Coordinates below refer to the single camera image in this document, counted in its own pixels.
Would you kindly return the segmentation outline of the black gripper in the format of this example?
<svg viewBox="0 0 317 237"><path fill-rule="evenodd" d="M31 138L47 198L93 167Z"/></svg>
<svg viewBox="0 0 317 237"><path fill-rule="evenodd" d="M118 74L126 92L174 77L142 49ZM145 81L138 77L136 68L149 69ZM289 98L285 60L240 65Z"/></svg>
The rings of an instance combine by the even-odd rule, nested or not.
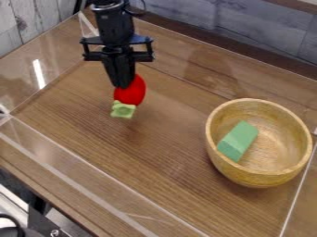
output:
<svg viewBox="0 0 317 237"><path fill-rule="evenodd" d="M154 60L153 38L136 33L133 18L145 11L134 12L129 1L93 1L91 11L100 35L81 39L83 56L87 61L102 60L113 85L126 89L134 81L136 61Z"/></svg>

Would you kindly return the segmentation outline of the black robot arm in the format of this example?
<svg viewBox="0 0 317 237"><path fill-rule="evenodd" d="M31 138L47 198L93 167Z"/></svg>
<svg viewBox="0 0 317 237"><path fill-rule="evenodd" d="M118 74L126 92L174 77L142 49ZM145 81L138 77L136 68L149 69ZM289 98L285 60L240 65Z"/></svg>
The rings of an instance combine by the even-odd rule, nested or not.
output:
<svg viewBox="0 0 317 237"><path fill-rule="evenodd" d="M153 62L154 39L136 33L134 17L145 15L130 10L130 0L93 0L91 10L100 35L83 37L86 61L101 61L112 84L126 89L136 79L137 63Z"/></svg>

